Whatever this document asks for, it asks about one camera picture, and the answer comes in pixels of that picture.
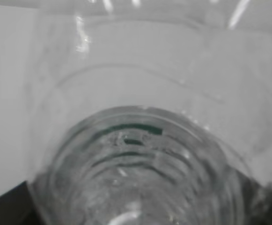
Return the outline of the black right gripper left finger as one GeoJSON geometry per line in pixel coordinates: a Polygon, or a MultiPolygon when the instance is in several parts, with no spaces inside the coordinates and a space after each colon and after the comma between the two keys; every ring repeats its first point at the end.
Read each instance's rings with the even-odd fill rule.
{"type": "Polygon", "coordinates": [[[0,196],[0,225],[42,225],[26,182],[0,196]]]}

